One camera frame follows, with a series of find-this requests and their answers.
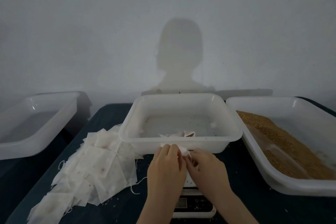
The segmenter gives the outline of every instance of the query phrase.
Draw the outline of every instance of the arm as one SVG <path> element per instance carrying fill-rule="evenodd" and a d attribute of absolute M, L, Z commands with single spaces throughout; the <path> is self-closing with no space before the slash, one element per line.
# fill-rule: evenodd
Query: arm
<path fill-rule="evenodd" d="M 196 169 L 190 159 L 185 158 L 192 180 L 227 223 L 258 224 L 242 201 L 232 192 L 223 162 L 215 155 L 200 149 L 196 149 L 191 158 L 199 167 Z"/>
<path fill-rule="evenodd" d="M 137 224 L 168 224 L 187 177 L 187 165 L 176 144 L 154 154 L 147 171 L 147 200 Z"/>

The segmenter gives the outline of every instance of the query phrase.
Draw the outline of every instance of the person's left hand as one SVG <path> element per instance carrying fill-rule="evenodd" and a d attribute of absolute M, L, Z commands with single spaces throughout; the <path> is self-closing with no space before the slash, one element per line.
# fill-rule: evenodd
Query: person's left hand
<path fill-rule="evenodd" d="M 176 144 L 160 147 L 147 171 L 147 200 L 165 202 L 174 212 L 187 177 L 186 161 Z"/>

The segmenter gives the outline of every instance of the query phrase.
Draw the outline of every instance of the plastic bin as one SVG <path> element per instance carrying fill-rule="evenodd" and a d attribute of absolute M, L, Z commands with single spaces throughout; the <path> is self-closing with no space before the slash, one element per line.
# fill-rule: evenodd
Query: plastic bin
<path fill-rule="evenodd" d="M 250 112 L 270 118 L 335 170 L 336 117 L 295 97 L 232 97 L 226 100 L 226 104 L 232 111 Z M 248 151 L 271 188 L 289 195 L 336 196 L 336 180 L 295 179 L 276 170 L 237 112 L 234 112 L 234 116 L 243 128 L 243 141 Z"/>
<path fill-rule="evenodd" d="M 0 160 L 44 150 L 77 111 L 77 92 L 28 97 L 0 113 Z"/>
<path fill-rule="evenodd" d="M 181 131 L 195 137 L 166 137 Z M 158 94 L 133 103 L 119 135 L 139 153 L 153 154 L 161 143 L 176 143 L 189 150 L 222 152 L 229 142 L 241 138 L 242 130 L 223 99 L 214 94 Z"/>

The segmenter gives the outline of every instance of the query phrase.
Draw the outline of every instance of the tray filled with grain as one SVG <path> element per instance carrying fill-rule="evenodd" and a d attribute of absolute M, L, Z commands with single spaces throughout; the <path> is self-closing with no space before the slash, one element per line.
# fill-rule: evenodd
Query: tray filled with grain
<path fill-rule="evenodd" d="M 271 188 L 336 197 L 336 117 L 295 97 L 233 97 L 226 104 Z"/>

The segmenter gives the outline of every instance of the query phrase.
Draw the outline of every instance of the dark blue tablecloth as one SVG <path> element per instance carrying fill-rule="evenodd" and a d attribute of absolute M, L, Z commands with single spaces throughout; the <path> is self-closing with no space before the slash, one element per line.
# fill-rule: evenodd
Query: dark blue tablecloth
<path fill-rule="evenodd" d="M 6 222 L 23 224 L 30 209 L 50 191 L 50 184 L 57 174 L 58 164 L 79 148 L 88 132 L 102 128 L 110 129 L 124 121 L 131 104 L 111 104 L 101 108 L 78 133 L 71 144 L 57 158 L 38 183 L 31 189 Z M 241 198 L 255 218 L 262 223 L 336 223 L 336 198 L 288 196 L 271 190 L 260 175 L 242 140 L 232 142 L 216 156 L 225 163 L 233 192 Z M 146 176 L 153 156 L 146 155 L 137 164 L 137 177 Z M 133 186 L 135 193 L 126 188 L 106 204 L 86 207 L 75 206 L 72 212 L 61 219 L 61 224 L 110 224 L 135 223 L 140 215 L 147 195 L 146 179 Z M 209 219 L 173 219 L 172 223 L 225 223 L 217 213 Z"/>
<path fill-rule="evenodd" d="M 0 160 L 0 223 L 6 222 L 67 145 L 63 134 L 59 133 L 39 154 Z"/>

